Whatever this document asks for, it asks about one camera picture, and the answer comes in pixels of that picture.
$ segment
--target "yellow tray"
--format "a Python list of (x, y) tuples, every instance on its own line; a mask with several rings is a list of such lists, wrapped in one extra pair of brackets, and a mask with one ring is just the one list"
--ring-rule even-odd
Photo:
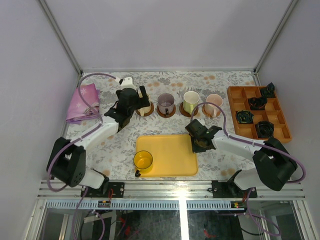
[(153, 157), (153, 167), (142, 178), (186, 177), (198, 172), (197, 155), (192, 152), (188, 134), (148, 135), (136, 140), (136, 152), (148, 151)]

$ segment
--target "round brown coaster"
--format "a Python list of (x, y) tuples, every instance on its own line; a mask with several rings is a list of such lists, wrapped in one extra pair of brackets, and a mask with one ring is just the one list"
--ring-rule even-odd
[[(154, 104), (152, 103), (152, 101), (150, 102), (150, 105), (151, 105), (151, 109), (148, 113), (145, 113), (143, 117), (148, 117), (149, 115), (151, 115), (154, 110), (155, 110), (155, 106)], [(138, 110), (135, 110), (136, 114), (138, 114), (139, 116), (141, 116), (140, 112)]]
[(208, 114), (205, 110), (205, 104), (202, 106), (202, 112), (204, 115), (206, 115), (208, 118), (213, 118), (210, 114)]
[(176, 113), (176, 105), (173, 106), (173, 110), (169, 115), (165, 115), (159, 110), (159, 106), (156, 107), (156, 112), (159, 114), (160, 117), (163, 117), (165, 119), (172, 117)]
[[(184, 103), (182, 102), (179, 106), (179, 110), (180, 110), (180, 113), (185, 116), (185, 117), (188, 117), (188, 118), (191, 118), (191, 114), (186, 112), (186, 110), (184, 109)], [(194, 116), (197, 115), (199, 111), (199, 107), (196, 108), (196, 110), (194, 111)]]

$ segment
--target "cup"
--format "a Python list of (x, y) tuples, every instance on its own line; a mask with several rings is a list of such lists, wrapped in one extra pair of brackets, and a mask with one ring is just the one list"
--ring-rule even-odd
[(151, 111), (150, 95), (148, 93), (146, 95), (148, 96), (150, 106), (146, 106), (146, 107), (142, 107), (142, 108), (138, 109), (138, 112), (140, 113), (141, 117), (143, 117), (145, 114), (147, 114), (148, 112)]
[(133, 158), (135, 166), (135, 176), (138, 178), (141, 174), (147, 174), (153, 167), (154, 159), (148, 151), (138, 151)]
[[(206, 102), (213, 103), (213, 104), (216, 104), (219, 107), (221, 107), (222, 104), (224, 103), (224, 100), (218, 94), (210, 94), (206, 98)], [(213, 117), (213, 118), (219, 116), (219, 114), (220, 114), (220, 110), (212, 104), (205, 104), (204, 110), (207, 114), (211, 115), (211, 117)]]
[(191, 114), (194, 108), (198, 105), (200, 96), (195, 91), (187, 91), (183, 95), (183, 109)]
[(175, 98), (170, 93), (163, 93), (158, 97), (158, 107), (160, 113), (168, 116), (175, 107)]

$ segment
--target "pink cloth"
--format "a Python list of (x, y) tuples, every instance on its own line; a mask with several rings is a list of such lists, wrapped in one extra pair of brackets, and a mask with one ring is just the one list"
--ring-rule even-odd
[[(81, 94), (83, 98), (99, 112), (99, 90), (96, 89), (94, 83), (81, 86)], [(90, 108), (82, 101), (79, 96), (78, 88), (74, 91), (69, 109), (66, 116), (66, 121), (72, 124), (80, 124), (83, 120), (96, 119), (97, 116)]]

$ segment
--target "floral tablecloth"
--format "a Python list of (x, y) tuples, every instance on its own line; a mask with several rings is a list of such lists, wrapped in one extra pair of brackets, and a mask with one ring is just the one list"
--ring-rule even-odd
[[(251, 72), (249, 71), (213, 71), (213, 72), (113, 72), (119, 78), (133, 77), (135, 86), (144, 85), (155, 108), (157, 98), (162, 93), (170, 93), (174, 96), (177, 106), (174, 116), (163, 118), (155, 110), (148, 117), (133, 114), (130, 123), (114, 136), (102, 141), (92, 152), (87, 154), (86, 165), (103, 172), (112, 180), (140, 180), (135, 177), (133, 157), (136, 153), (136, 139), (142, 135), (171, 135), (187, 134), (185, 126), (190, 118), (183, 116), (179, 111), (179, 104), (183, 101), (183, 95), (187, 91), (199, 93), (201, 101), (204, 102), (210, 94), (218, 94), (223, 98), (222, 109), (227, 116), (227, 129), (234, 133), (231, 111), (227, 96), (229, 86), (253, 86), (255, 85)], [(100, 90), (100, 112), (105, 113), (118, 100), (116, 90), (121, 89), (118, 83), (104, 76), (92, 76), (83, 84), (94, 83)], [(197, 119), (204, 119), (206, 126), (223, 126), (222, 114), (216, 118), (206, 117), (201, 109), (196, 115)], [(91, 127), (97, 120), (86, 120), (81, 125), (70, 124), (67, 138), (80, 136), (87, 128)], [(198, 173), (188, 177), (162, 177), (145, 178), (146, 180), (227, 180), (235, 171), (251, 169), (253, 162), (238, 157), (234, 154), (209, 150), (197, 153)]]

